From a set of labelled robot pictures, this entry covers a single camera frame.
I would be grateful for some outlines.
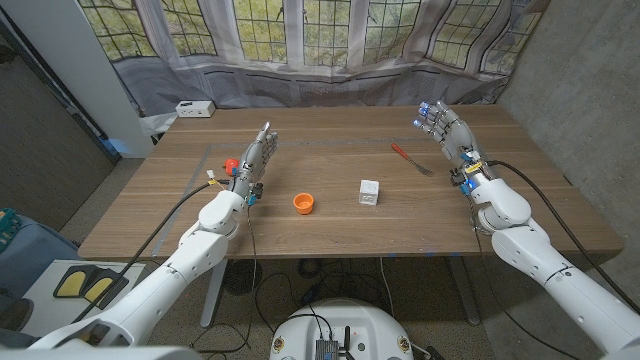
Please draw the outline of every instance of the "wooden table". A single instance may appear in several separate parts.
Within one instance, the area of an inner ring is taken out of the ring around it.
[[[509,115],[497,105],[452,107],[467,121],[491,159],[527,174],[591,252],[617,252],[616,233],[563,177]],[[217,110],[211,119],[177,119],[80,247],[88,259],[131,257],[185,193],[206,182],[205,171],[239,158],[266,121],[279,147],[262,178],[264,196],[252,207],[259,258],[477,255],[469,205],[451,186],[440,146],[412,126],[417,106]],[[391,149],[398,143],[426,177]],[[506,169],[505,180],[533,208],[535,220],[561,252],[577,249],[535,192]],[[377,206],[360,205],[360,180],[380,182]],[[220,190],[212,186],[181,209],[159,246],[143,257],[167,257],[200,208]],[[315,198],[313,212],[298,215],[293,197]],[[492,251],[483,238],[485,251]],[[229,244],[228,258],[251,258],[247,226]]]

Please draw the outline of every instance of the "yellow pad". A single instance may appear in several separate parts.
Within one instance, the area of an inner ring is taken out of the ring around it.
[[[67,278],[64,280],[64,283],[62,283],[62,285],[58,289],[56,296],[79,296],[85,277],[86,274],[82,271],[78,271],[67,276]]]
[[[107,286],[109,286],[109,284],[111,284],[112,281],[113,279],[111,278],[104,278],[104,279],[98,280],[98,282],[96,282],[96,284],[93,285],[91,289],[87,291],[86,294],[84,294],[84,298],[93,302],[93,300],[95,300],[98,296],[100,296],[100,294],[102,294],[104,289],[106,289]]]

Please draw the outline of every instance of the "table leg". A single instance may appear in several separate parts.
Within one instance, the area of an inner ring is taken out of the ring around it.
[[[464,266],[462,257],[447,257],[447,263],[449,264],[451,275],[453,275],[453,280],[460,293],[460,300],[462,300],[462,306],[467,315],[467,322],[472,326],[480,325],[480,313],[478,312],[478,306],[476,305],[473,289],[471,289],[471,282],[469,281],[469,274],[467,273],[467,268]]]
[[[222,294],[222,279],[227,269],[227,259],[223,259],[211,269],[211,279],[209,280],[209,290],[202,307],[202,316],[200,317],[200,326],[206,328],[213,323],[213,315],[218,305],[218,299]]]

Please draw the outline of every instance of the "white block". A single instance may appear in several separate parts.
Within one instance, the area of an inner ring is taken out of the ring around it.
[[[378,190],[380,183],[371,180],[360,181],[360,204],[376,205],[378,203]]]
[[[176,111],[180,117],[211,117],[216,107],[213,101],[180,101]]]

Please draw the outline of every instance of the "white cube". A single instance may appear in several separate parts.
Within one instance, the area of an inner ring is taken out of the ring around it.
[[[376,205],[378,203],[378,190],[380,183],[371,180],[360,181],[360,204]]]

